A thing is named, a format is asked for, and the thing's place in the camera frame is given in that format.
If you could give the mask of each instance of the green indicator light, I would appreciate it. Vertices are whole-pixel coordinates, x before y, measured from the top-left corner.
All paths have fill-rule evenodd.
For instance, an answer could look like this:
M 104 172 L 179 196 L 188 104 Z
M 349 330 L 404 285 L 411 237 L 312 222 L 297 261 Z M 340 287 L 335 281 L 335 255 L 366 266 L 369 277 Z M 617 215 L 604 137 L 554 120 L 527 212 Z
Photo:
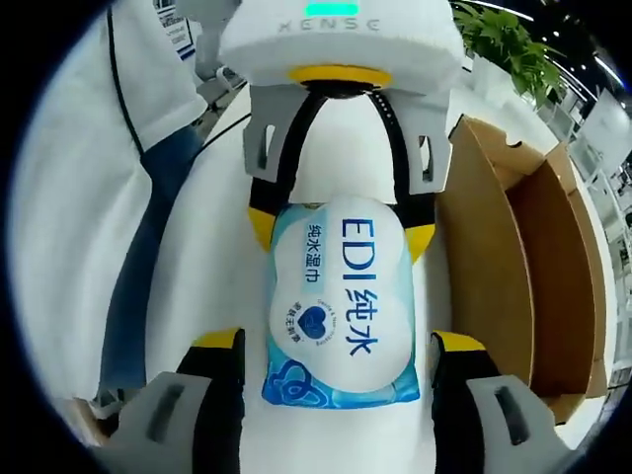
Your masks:
M 308 17 L 353 17 L 359 12 L 354 3 L 311 3 L 305 9 Z

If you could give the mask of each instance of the yellow ring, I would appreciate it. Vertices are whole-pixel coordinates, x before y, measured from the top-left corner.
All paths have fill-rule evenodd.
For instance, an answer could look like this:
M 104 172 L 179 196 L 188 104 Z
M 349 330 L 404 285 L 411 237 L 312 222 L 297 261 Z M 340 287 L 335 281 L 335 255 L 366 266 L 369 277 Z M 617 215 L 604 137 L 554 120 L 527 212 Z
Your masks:
M 391 82 L 391 75 L 379 69 L 360 66 L 322 65 L 301 66 L 289 71 L 289 78 L 299 84 L 307 81 L 354 81 L 372 84 L 380 88 Z

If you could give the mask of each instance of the black cable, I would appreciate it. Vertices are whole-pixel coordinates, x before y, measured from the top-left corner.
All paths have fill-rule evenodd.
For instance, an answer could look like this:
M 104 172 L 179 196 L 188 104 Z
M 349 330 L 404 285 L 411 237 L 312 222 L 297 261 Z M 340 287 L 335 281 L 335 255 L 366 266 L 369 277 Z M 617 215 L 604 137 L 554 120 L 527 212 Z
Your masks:
M 221 138 L 223 135 L 225 135 L 226 133 L 228 133 L 230 130 L 232 130 L 234 127 L 236 127 L 239 123 L 241 123 L 242 121 L 244 121 L 245 119 L 249 119 L 250 116 L 252 114 L 247 113 L 245 114 L 243 117 L 239 118 L 238 120 L 234 121 L 233 123 L 231 123 L 230 125 L 228 125 L 226 128 L 224 128 L 223 130 L 221 130 L 219 133 L 217 133 L 215 136 L 213 136 L 207 143 L 205 143 L 204 145 L 201 146 L 201 148 L 197 151 L 197 153 L 193 156 L 193 158 L 191 159 L 192 162 L 195 162 L 196 159 L 199 157 L 200 153 L 202 151 L 204 151 L 206 148 L 208 148 L 210 145 L 212 145 L 215 141 L 217 141 L 219 138 Z
M 117 98 L 118 105 L 120 106 L 120 111 L 122 112 L 122 117 L 125 120 L 125 124 L 127 125 L 127 129 L 129 130 L 129 134 L 134 141 L 134 145 L 136 145 L 136 150 L 138 154 L 142 158 L 145 154 L 145 150 L 142 147 L 142 143 L 140 143 L 140 138 L 138 137 L 138 133 L 136 132 L 136 128 L 131 121 L 131 117 L 129 116 L 129 111 L 127 110 L 127 105 L 125 104 L 125 98 L 122 95 L 122 89 L 120 88 L 120 79 L 119 79 L 119 65 L 117 64 L 117 50 L 115 47 L 115 27 L 114 21 L 112 18 L 112 7 L 108 8 L 108 43 L 110 46 L 110 66 L 112 69 L 112 77 L 115 82 L 115 89 L 117 90 Z

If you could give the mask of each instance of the green leaves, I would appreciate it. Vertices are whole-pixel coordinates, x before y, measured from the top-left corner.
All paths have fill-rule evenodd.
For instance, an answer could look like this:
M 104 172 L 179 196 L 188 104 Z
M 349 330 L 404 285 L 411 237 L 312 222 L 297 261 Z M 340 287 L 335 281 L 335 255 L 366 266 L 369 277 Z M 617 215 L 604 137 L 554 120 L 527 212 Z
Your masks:
M 560 71 L 544 57 L 564 55 L 548 44 L 532 41 L 516 15 L 456 3 L 454 22 L 468 49 L 509 72 L 519 94 L 530 94 L 540 106 L 549 88 L 562 89 Z

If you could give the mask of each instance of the cardboard box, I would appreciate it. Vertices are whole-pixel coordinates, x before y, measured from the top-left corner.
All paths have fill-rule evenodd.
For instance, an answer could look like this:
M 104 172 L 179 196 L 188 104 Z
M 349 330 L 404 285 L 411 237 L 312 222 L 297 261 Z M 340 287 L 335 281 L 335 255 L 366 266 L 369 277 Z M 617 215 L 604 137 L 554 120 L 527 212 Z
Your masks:
M 605 391 L 601 261 L 566 150 L 507 145 L 473 118 L 450 140 L 437 202 L 452 330 L 481 341 L 565 423 L 587 394 Z

